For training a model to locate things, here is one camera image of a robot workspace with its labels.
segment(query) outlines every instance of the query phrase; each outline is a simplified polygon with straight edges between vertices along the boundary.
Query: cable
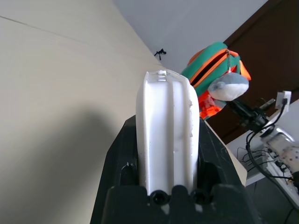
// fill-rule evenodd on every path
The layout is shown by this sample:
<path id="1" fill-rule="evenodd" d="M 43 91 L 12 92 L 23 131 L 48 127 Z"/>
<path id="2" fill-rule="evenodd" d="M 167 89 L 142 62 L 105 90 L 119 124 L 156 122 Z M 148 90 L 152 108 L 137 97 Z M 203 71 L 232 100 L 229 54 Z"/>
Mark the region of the cable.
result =
<path id="1" fill-rule="evenodd" d="M 281 111 L 280 111 L 280 113 L 279 113 L 279 115 L 278 115 L 278 117 L 276 118 L 276 120 L 272 123 L 272 124 L 270 124 L 270 125 L 267 125 L 266 127 L 263 127 L 263 128 L 261 128 L 261 130 L 259 131 L 259 132 L 261 132 L 263 129 L 266 129 L 266 128 L 268 128 L 268 127 L 270 127 L 270 126 L 274 126 L 277 122 L 278 122 L 278 120 L 280 119 L 280 117 L 281 117 L 281 115 L 283 114 L 283 112 L 284 112 L 284 109 L 285 109 L 285 105 L 287 104 L 287 99 L 283 99 L 283 105 L 282 105 L 282 107 L 281 107 Z M 265 170 L 263 170 L 262 169 L 262 167 L 261 166 L 259 166 L 259 164 L 257 164 L 257 162 L 254 160 L 254 158 L 253 158 L 253 155 L 252 155 L 252 152 L 251 152 L 251 149 L 250 149 L 250 142 L 251 142 L 251 140 L 254 138 L 254 136 L 256 136 L 257 135 L 257 133 L 259 133 L 259 132 L 256 132 L 256 133 L 254 133 L 252 136 L 251 136 L 251 138 L 248 140 L 248 138 L 249 138 L 249 136 L 252 134 L 252 132 L 251 133 L 249 133 L 248 135 L 247 135 L 247 137 L 246 137 L 246 150 L 247 150 L 247 152 L 248 152 L 248 155 L 249 155 L 249 158 L 250 158 L 250 160 L 251 160 L 251 162 L 252 162 L 252 164 L 258 169 L 258 171 L 260 171 L 271 183 L 273 183 L 278 189 L 279 189 L 279 191 L 285 196 L 285 198 L 288 200 L 288 202 L 290 203 L 290 205 L 292 205 L 292 206 L 294 206 L 293 204 L 292 204 L 292 201 L 289 199 L 289 197 L 288 197 L 288 195 L 285 193 L 285 191 L 284 191 L 284 189 L 277 183 L 277 182 L 275 182 L 274 180 L 273 180 L 273 178 L 282 178 L 282 179 L 288 179 L 288 180 L 292 180 L 292 178 L 290 178 L 290 177 L 284 177 L 284 176 L 273 176 L 272 174 L 268 174 Z"/>
<path id="2" fill-rule="evenodd" d="M 295 208 L 291 208 L 291 210 L 289 211 L 288 215 L 285 218 L 284 224 L 287 224 L 287 222 L 289 220 L 289 217 L 290 217 L 290 215 L 291 215 L 291 213 L 292 213 L 293 210 L 295 210 Z"/>
<path id="3" fill-rule="evenodd" d="M 266 150 L 262 150 L 262 149 L 261 149 L 261 150 L 253 151 L 252 153 L 258 153 L 258 152 L 266 152 L 266 153 L 269 153 L 269 152 L 267 152 Z M 241 160 L 242 162 L 245 162 L 244 159 L 245 159 L 245 156 L 246 156 L 246 155 L 248 155 L 248 153 L 246 153 L 246 154 L 243 156 L 243 158 L 242 158 L 242 160 Z"/>
<path id="4" fill-rule="evenodd" d="M 280 119 L 281 115 L 282 115 L 283 112 L 284 112 L 286 103 L 287 103 L 287 99 L 283 99 L 283 105 L 282 105 L 281 111 L 280 111 L 278 117 L 276 118 L 276 120 L 275 120 L 272 124 L 267 125 L 266 127 L 263 127 L 259 132 L 261 132 L 263 129 L 266 129 L 266 128 L 270 127 L 270 126 L 274 126 L 274 125 L 278 122 L 278 120 Z M 282 178 L 282 179 L 292 180 L 292 178 L 290 178 L 290 177 L 285 177 L 285 176 L 273 176 L 272 174 L 268 174 L 268 173 L 267 173 L 265 170 L 263 170 L 263 169 L 257 164 L 257 162 L 254 160 L 254 157 L 253 157 L 253 155 L 252 155 L 252 151 L 251 151 L 251 149 L 250 149 L 250 142 L 251 142 L 251 140 L 254 138 L 254 136 L 256 136 L 257 133 L 259 133 L 259 132 L 254 133 L 254 134 L 251 136 L 251 138 L 249 139 L 249 141 L 246 142 L 246 149 L 247 149 L 247 152 L 248 152 L 248 155 L 249 155 L 249 159 L 251 160 L 252 164 L 258 169 L 258 171 L 260 171 L 260 172 L 261 172 L 265 177 L 267 177 L 269 180 L 270 180 L 271 178 Z M 247 135 L 247 137 L 246 137 L 247 140 L 248 140 L 248 138 L 249 138 L 249 136 L 250 136 L 251 134 L 252 134 L 252 133 L 249 133 L 249 134 Z"/>
<path id="5" fill-rule="evenodd" d="M 270 161 L 262 162 L 262 163 L 259 164 L 259 166 L 262 165 L 262 164 L 268 163 L 268 162 L 276 162 L 276 160 L 270 160 Z M 249 170 L 247 170 L 247 172 L 253 170 L 254 168 L 256 168 L 256 167 L 250 168 Z"/>
<path id="6" fill-rule="evenodd" d="M 238 148 L 237 148 L 237 159 L 238 159 L 238 157 L 239 157 L 239 149 L 240 149 L 240 148 L 241 148 L 241 149 L 244 149 L 244 150 L 246 151 L 246 149 L 245 149 L 245 148 L 238 147 Z"/>
<path id="7" fill-rule="evenodd" d="M 256 156 L 254 156 L 253 158 L 255 158 L 255 159 L 258 159 L 258 158 L 260 158 L 260 157 L 262 157 L 262 156 L 267 156 L 267 155 L 265 155 L 265 154 L 260 154 L 260 155 L 256 155 Z"/>

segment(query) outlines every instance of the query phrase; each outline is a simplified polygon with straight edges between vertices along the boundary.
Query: dark brown door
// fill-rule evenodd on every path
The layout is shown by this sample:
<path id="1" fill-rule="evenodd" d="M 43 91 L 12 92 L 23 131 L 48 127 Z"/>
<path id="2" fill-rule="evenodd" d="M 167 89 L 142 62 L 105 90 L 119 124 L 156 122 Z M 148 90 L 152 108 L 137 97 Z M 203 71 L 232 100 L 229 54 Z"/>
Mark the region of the dark brown door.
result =
<path id="1" fill-rule="evenodd" d="M 269 0 L 226 41 L 230 50 L 239 53 L 252 77 L 248 91 L 240 97 L 251 107 L 276 98 L 278 91 L 299 87 L 298 2 Z M 294 93 L 292 101 L 298 96 Z M 208 123 L 225 143 L 246 131 L 228 107 Z"/>

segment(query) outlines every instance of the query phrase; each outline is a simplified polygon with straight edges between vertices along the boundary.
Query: screw hole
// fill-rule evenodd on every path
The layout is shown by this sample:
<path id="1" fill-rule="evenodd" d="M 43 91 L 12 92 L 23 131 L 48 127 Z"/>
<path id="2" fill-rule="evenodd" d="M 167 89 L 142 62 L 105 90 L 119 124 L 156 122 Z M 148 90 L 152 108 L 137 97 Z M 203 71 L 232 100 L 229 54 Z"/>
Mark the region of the screw hole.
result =
<path id="1" fill-rule="evenodd" d="M 206 192 L 202 191 L 202 190 L 194 190 L 191 193 L 191 196 L 194 200 L 195 203 L 197 204 L 206 204 L 209 203 L 209 196 Z"/>
<path id="2" fill-rule="evenodd" d="M 168 199 L 168 195 L 162 190 L 156 190 L 150 195 L 150 200 L 157 205 L 167 204 Z"/>

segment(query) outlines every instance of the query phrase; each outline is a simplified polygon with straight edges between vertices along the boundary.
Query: black hook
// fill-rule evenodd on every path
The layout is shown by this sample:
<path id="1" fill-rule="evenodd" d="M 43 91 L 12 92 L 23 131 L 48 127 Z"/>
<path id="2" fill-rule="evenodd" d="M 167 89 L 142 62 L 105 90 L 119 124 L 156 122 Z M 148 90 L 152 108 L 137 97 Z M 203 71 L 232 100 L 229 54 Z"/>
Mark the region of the black hook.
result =
<path id="1" fill-rule="evenodd" d="M 161 60 L 161 54 L 166 55 L 166 51 L 163 48 L 155 53 L 154 56 L 159 55 L 159 59 Z"/>

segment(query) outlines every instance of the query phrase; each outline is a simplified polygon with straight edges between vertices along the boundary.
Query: white 3d printed part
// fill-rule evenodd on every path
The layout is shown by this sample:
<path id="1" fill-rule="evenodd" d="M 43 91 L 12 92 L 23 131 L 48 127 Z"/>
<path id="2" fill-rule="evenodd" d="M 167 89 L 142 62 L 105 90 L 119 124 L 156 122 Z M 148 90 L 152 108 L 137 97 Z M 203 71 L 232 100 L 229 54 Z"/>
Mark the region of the white 3d printed part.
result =
<path id="1" fill-rule="evenodd" d="M 147 72 L 136 99 L 139 182 L 148 195 L 175 185 L 196 188 L 199 104 L 184 76 Z"/>

